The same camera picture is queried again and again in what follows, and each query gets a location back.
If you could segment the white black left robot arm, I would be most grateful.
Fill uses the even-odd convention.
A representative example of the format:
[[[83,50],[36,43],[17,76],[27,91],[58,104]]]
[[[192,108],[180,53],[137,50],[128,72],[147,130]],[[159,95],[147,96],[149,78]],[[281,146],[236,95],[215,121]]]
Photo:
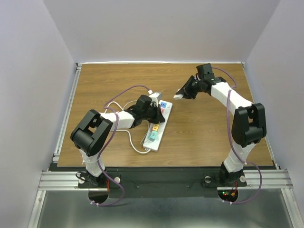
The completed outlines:
[[[159,104],[161,97],[161,93],[141,95],[135,104],[119,112],[99,113],[92,109],[86,113],[72,131],[70,139],[82,155],[91,184],[95,187],[105,184],[105,166],[100,157],[110,142],[107,139],[110,132],[135,128],[142,121],[151,124],[165,122]]]

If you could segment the teal charger plug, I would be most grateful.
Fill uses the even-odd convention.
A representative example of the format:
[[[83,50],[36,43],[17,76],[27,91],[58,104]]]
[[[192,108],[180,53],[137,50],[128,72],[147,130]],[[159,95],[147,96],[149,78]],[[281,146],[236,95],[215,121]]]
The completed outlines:
[[[158,133],[156,131],[152,131],[148,137],[148,141],[154,142],[157,138]]]

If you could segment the white power strip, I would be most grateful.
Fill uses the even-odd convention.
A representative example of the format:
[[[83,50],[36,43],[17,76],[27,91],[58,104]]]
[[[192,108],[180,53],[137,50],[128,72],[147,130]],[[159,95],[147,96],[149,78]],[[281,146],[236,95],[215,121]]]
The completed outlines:
[[[161,114],[164,117],[165,122],[159,124],[150,124],[149,130],[147,131],[147,135],[142,145],[146,151],[158,151],[172,107],[173,103],[163,100],[160,101]]]

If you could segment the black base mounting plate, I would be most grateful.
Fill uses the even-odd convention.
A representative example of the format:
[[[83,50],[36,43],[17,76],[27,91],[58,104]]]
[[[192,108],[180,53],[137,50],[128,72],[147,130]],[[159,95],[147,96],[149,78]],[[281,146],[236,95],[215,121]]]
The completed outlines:
[[[228,174],[220,167],[110,168],[107,176],[77,172],[78,187],[91,200],[205,197],[236,199],[237,187],[247,185],[243,171]]]

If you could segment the white square charger plug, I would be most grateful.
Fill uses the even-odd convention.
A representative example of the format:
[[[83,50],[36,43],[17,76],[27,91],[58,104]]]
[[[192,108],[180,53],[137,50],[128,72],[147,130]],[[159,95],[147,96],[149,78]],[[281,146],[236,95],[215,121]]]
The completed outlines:
[[[173,99],[174,100],[180,100],[180,99],[182,99],[183,98],[183,94],[175,94],[174,96],[173,96]]]

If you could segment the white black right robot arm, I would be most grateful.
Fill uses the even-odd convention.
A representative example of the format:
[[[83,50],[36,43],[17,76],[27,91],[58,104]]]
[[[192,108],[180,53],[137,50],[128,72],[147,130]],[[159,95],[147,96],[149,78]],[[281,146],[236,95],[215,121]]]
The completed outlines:
[[[216,77],[214,67],[208,63],[196,67],[197,73],[177,90],[174,99],[195,99],[204,92],[226,107],[226,119],[230,152],[222,162],[219,182],[230,185],[237,181],[253,148],[266,136],[265,107],[253,103],[235,91],[222,77]]]

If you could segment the aluminium frame rail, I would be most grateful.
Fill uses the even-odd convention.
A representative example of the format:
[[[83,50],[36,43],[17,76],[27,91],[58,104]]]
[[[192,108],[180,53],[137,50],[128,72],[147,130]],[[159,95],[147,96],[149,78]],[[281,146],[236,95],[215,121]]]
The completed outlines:
[[[31,228],[290,228],[298,227],[286,209],[283,190],[292,188],[286,170],[265,170],[250,157],[256,152],[268,162],[263,139],[244,165],[247,185],[237,187],[236,199],[205,197],[91,200],[78,187],[77,172],[86,165],[70,135],[89,110],[119,112],[134,105],[148,91],[161,92],[173,103],[157,152],[146,151],[143,141],[148,121],[132,129],[110,132],[101,153],[107,168],[221,167],[230,152],[226,107],[209,94],[195,99],[173,96],[197,73],[193,64],[84,64],[72,92],[68,120],[57,146],[60,167],[74,171],[42,173],[29,227]]]

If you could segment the yellow usb charger plug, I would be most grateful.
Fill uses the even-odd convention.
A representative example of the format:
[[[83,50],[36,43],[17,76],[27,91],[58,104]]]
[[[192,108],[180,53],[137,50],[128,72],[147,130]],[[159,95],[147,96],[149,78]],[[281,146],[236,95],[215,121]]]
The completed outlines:
[[[158,131],[159,129],[159,124],[154,124],[153,127],[152,127],[152,131]]]

